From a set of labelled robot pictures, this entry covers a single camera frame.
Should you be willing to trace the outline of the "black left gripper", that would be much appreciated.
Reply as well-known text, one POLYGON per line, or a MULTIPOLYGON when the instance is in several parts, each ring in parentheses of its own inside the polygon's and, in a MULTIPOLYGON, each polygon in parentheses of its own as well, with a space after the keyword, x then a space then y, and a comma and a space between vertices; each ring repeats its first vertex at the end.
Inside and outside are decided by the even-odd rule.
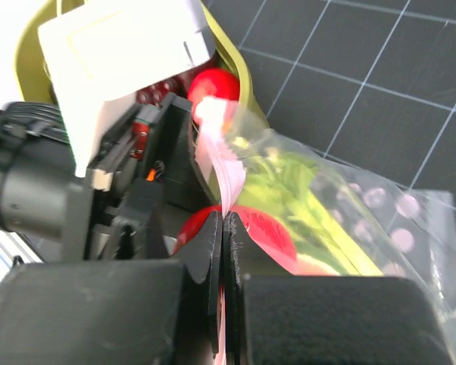
POLYGON ((66 261, 96 258, 133 233, 160 232, 160 208, 194 213, 213 203, 193 161, 191 103, 168 94, 131 106, 75 174, 59 108, 14 102, 0 110, 0 230, 60 243, 66 261))

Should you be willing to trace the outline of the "toy watermelon slice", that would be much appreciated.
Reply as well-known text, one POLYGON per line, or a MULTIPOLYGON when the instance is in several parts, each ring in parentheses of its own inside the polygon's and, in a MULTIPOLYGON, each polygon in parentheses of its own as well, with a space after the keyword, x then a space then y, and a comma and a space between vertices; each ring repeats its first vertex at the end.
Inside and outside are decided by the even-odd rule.
POLYGON ((290 274, 340 276, 331 266, 297 253, 285 227, 269 214, 241 205, 232 207, 232 212, 239 215, 250 238, 290 274))

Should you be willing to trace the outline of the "clear polka-dot pink zip bag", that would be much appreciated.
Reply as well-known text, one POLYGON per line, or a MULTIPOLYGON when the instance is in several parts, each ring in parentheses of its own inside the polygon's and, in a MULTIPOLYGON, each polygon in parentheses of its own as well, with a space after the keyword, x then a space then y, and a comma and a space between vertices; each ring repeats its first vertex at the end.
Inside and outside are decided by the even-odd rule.
POLYGON ((241 103, 205 97, 193 109, 195 160, 217 183, 223 213, 254 208, 278 221, 296 253, 287 269, 414 281, 436 311, 456 363, 456 220, 451 193, 402 189, 319 157, 241 103))

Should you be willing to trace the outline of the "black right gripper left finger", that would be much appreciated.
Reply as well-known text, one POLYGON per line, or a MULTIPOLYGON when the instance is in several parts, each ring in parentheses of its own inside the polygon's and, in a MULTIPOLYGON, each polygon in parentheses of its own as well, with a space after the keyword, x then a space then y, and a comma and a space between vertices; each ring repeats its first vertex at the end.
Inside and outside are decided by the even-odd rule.
POLYGON ((211 364, 223 222, 168 259, 26 264, 0 283, 0 364, 211 364))

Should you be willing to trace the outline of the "green celery stalk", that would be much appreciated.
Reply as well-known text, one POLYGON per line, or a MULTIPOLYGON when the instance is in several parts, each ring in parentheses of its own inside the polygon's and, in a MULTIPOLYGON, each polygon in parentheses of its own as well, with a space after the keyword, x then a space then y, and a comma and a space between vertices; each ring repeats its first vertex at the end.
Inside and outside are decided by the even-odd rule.
POLYGON ((277 142, 236 137, 232 146, 246 171, 239 205, 272 216, 285 227, 297 253, 331 266, 340 275, 383 274, 311 190, 321 172, 314 159, 277 142))

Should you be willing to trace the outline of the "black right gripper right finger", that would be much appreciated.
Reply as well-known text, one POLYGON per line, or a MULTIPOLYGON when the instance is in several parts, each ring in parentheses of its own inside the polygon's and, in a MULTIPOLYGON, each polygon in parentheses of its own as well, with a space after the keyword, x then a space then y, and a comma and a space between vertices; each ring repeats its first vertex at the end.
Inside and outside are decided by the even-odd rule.
POLYGON ((436 314, 413 281, 293 276, 223 222, 226 356, 231 364, 451 364, 436 314))

